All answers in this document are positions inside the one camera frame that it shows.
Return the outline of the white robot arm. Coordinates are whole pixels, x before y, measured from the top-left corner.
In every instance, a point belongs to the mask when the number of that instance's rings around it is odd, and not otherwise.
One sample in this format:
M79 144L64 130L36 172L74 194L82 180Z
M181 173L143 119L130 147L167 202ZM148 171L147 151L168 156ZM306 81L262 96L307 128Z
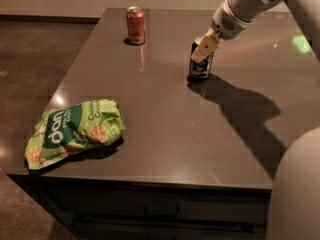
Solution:
M320 57L320 0L225 0L214 13L211 28L191 55L199 63L222 40L237 37L262 12L285 3L316 57ZM299 136L283 155L273 181L265 240L320 240L320 127L311 102L319 98L302 89L290 97L283 124Z

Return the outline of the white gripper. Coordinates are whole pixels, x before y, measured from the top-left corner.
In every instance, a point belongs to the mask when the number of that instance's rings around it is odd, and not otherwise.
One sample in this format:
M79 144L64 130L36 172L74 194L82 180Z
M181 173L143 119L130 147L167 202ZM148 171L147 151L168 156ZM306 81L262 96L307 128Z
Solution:
M225 0L214 12L211 28L200 40L199 45L191 55L196 63L214 53L220 46L220 39L231 40L239 36L249 26L249 22L239 19Z

